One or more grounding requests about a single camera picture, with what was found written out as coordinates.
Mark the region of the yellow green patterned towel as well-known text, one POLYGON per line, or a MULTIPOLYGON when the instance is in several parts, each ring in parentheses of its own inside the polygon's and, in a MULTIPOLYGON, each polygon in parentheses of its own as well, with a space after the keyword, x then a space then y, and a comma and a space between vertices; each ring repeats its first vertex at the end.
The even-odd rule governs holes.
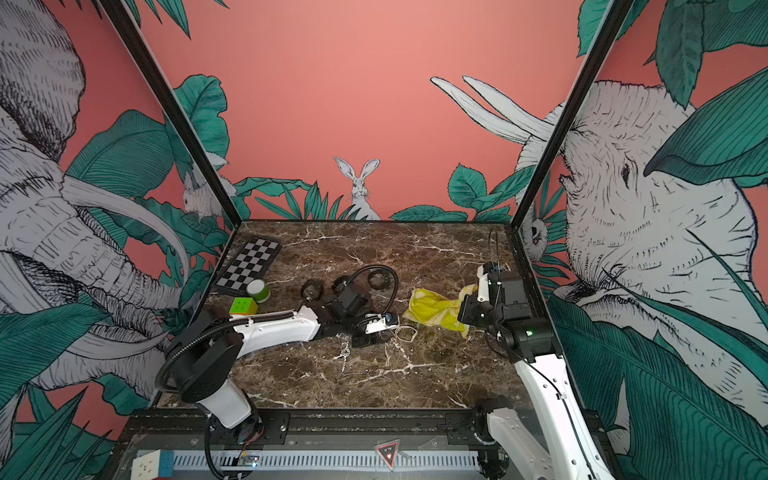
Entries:
POLYGON ((403 317, 426 326, 440 326, 459 332, 463 338, 467 338, 470 327, 461 323, 458 316, 462 301, 476 290, 476 285, 468 285, 461 289, 457 298, 449 299, 431 290, 415 289, 403 317))

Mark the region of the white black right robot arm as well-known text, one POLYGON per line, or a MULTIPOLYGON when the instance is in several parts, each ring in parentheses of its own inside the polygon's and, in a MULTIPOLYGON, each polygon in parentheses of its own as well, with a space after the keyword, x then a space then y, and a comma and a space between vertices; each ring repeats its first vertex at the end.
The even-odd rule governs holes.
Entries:
POLYGON ((458 320, 493 337, 514 365, 545 442, 514 408, 498 402, 479 410, 478 440, 498 444, 524 479, 612 479, 570 385, 551 320, 534 315, 523 281, 511 272, 488 262, 478 268, 477 279, 477 289, 462 300, 458 320))

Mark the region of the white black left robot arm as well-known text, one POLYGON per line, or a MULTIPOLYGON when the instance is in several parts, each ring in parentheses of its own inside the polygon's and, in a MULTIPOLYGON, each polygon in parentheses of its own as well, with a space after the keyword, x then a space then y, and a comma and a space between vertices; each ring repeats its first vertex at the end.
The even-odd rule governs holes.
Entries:
POLYGON ((350 278, 339 278, 326 295, 317 292, 318 285, 305 282, 302 302, 294 310, 215 319, 177 337, 155 378, 157 389, 197 405, 218 428, 255 428, 261 423, 256 407, 231 379, 241 358, 339 333, 365 345, 379 332, 399 325, 392 312, 398 280, 388 284, 390 297, 380 311, 374 310, 370 292, 350 278))

